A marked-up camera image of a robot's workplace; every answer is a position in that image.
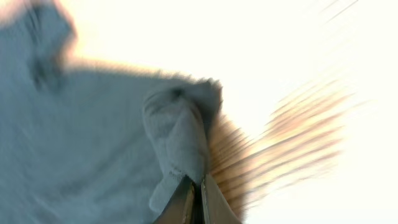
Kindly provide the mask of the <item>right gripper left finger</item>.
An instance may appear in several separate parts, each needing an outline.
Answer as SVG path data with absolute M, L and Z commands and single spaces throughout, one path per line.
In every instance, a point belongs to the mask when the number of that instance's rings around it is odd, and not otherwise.
M 188 177 L 184 177 L 153 224 L 191 224 L 194 204 L 194 184 Z

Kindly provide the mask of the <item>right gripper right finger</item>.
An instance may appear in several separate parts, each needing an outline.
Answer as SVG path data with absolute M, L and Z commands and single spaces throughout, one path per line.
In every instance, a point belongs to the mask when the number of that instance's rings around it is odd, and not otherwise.
M 210 174 L 204 177 L 200 188 L 205 224 L 241 224 Z

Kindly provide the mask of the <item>dark teal t-shirt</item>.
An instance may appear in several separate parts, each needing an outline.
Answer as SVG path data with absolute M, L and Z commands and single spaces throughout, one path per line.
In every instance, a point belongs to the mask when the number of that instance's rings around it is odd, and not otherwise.
M 152 223 L 208 172 L 212 81 L 64 70 L 52 4 L 1 27 L 1 222 Z

